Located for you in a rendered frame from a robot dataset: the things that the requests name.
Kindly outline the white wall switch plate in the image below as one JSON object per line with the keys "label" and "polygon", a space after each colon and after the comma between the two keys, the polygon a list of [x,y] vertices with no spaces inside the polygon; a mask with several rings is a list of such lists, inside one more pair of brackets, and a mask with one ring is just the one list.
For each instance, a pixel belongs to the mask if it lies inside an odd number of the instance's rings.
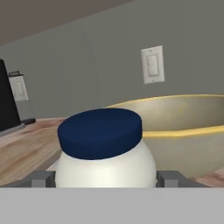
{"label": "white wall switch plate", "polygon": [[163,47],[154,46],[141,51],[143,83],[157,83],[165,81]]}

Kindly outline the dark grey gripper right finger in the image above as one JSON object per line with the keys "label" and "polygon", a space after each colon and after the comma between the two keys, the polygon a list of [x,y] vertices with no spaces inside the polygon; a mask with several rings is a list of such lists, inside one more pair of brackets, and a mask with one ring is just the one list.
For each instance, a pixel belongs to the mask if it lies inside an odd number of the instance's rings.
{"label": "dark grey gripper right finger", "polygon": [[156,187],[205,187],[205,185],[186,178],[179,171],[157,171]]}

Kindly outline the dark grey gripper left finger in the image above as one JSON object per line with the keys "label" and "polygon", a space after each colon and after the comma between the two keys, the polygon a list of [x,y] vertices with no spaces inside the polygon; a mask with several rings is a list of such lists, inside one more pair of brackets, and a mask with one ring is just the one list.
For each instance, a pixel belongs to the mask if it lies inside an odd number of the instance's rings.
{"label": "dark grey gripper left finger", "polygon": [[3,185],[3,187],[55,187],[55,171],[34,171],[25,178]]}

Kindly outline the white wall outlet plate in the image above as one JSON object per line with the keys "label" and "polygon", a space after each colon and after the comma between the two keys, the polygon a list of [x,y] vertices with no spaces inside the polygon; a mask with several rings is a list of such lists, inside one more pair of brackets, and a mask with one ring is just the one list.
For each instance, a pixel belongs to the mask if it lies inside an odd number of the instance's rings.
{"label": "white wall outlet plate", "polygon": [[8,77],[15,101],[27,101],[28,94],[25,87],[24,76],[19,71],[15,71],[8,73]]}

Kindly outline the black appliance with grey base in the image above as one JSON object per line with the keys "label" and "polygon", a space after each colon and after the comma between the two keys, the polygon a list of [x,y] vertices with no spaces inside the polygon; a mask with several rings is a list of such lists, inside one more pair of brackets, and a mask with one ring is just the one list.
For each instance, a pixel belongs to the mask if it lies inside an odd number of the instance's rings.
{"label": "black appliance with grey base", "polygon": [[0,137],[35,122],[29,98],[27,101],[15,101],[4,60],[0,59]]}

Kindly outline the white jar with blue lid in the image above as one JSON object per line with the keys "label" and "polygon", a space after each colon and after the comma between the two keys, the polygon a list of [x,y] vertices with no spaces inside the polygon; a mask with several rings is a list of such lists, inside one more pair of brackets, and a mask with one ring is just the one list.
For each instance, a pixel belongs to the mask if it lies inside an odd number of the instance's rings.
{"label": "white jar with blue lid", "polygon": [[143,140],[139,114],[98,108],[67,118],[58,127],[62,149],[57,187],[154,187],[155,160]]}

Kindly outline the beige bowl with yellow rim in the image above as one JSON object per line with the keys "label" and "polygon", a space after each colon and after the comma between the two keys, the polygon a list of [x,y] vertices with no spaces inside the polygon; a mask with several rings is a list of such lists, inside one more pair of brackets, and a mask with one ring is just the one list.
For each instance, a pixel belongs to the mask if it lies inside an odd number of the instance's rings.
{"label": "beige bowl with yellow rim", "polygon": [[197,178],[224,166],[224,95],[182,94],[120,102],[138,113],[160,171]]}

